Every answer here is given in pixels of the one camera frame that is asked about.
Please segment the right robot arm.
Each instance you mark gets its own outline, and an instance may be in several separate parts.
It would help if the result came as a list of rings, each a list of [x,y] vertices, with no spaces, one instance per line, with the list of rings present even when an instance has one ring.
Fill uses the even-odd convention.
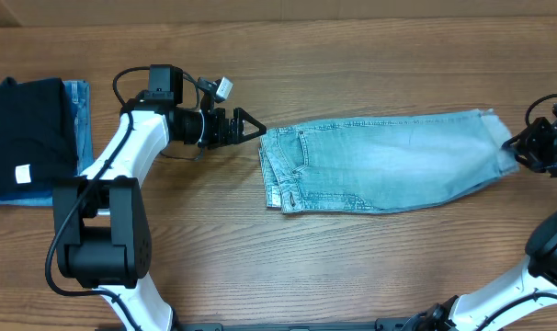
[[[529,118],[526,128],[503,148],[535,173],[557,177],[557,104],[555,117]],[[410,318],[404,330],[501,330],[541,308],[557,304],[557,211],[530,235],[524,259],[478,291],[454,296]]]

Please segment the light blue denim jeans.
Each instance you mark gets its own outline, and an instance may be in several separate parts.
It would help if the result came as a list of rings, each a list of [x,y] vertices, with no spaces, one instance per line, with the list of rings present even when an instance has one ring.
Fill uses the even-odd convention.
[[[260,139],[267,206],[383,214],[448,203],[518,170],[490,109],[314,120]]]

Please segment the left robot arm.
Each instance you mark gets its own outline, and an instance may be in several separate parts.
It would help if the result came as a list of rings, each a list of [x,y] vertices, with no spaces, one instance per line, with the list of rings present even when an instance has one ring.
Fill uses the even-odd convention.
[[[63,297],[100,296],[124,330],[179,330],[175,309],[149,273],[152,237],[141,186],[171,142],[200,150],[248,142],[266,133],[242,108],[226,117],[226,77],[194,79],[171,64],[146,67],[148,86],[120,101],[118,130],[98,159],[52,191],[55,235],[45,259],[49,288]]]

